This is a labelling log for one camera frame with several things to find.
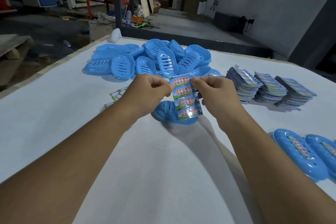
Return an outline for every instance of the right hand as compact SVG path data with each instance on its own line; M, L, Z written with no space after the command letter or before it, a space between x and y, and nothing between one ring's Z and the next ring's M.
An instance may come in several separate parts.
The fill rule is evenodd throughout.
M202 104L221 123L228 124L246 113L232 80L217 77L193 77L192 85L199 91Z

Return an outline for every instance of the forearm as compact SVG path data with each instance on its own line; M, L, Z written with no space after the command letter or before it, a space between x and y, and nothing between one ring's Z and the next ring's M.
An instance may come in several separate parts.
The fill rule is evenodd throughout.
M331 223L335 220L335 201L292 162L248 113L242 113L229 123L220 126L225 126L225 133L268 223Z
M111 106L0 184L0 223L72 223L120 137L135 122L123 108Z

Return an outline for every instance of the left hand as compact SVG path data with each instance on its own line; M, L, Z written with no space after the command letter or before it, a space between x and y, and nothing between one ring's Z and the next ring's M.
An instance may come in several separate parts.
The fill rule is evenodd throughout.
M160 101L174 90L174 85L164 78L138 74L117 103L139 119L154 111Z

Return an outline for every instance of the red metal frame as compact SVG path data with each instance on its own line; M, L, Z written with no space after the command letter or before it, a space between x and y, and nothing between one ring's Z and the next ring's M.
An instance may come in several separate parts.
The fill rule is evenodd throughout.
M114 5L114 0L86 0L86 4L87 4L87 11L89 13L89 17L90 20L93 20L93 15L91 13L91 7L90 7L90 1L94 1L94 2L99 2L99 3L104 3L106 4L106 10L107 12L109 12L110 8L109 8L109 4ZM121 0L121 4L122 5L126 5L128 4L128 0Z

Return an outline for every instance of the stack of stickers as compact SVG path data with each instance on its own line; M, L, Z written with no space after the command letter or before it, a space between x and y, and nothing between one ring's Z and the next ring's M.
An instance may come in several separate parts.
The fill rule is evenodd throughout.
M263 85L247 70L239 69L237 65L228 70L226 78L233 81L239 99L243 103L248 103L248 101L257 93L258 89Z
M172 94L179 120L203 114L197 91L191 85L190 79L191 74L177 75L169 78L169 83L175 85Z
M299 106L304 105L308 101L312 100L313 97L317 96L294 79L282 78L279 76L276 76L275 79L288 90L288 94L284 96L281 101L275 103L277 107L301 111Z
M110 94L111 98L113 99L113 101L111 103L108 103L108 104L104 104L105 108L108 108L110 107L111 105L113 105L115 102L117 102L121 97L122 95L125 93L125 91L127 90L128 86L127 87L124 87L122 89L119 89L117 90L116 92L112 92Z
M271 75L254 72L254 76L263 83L254 96L256 102L274 104L287 95L287 89Z

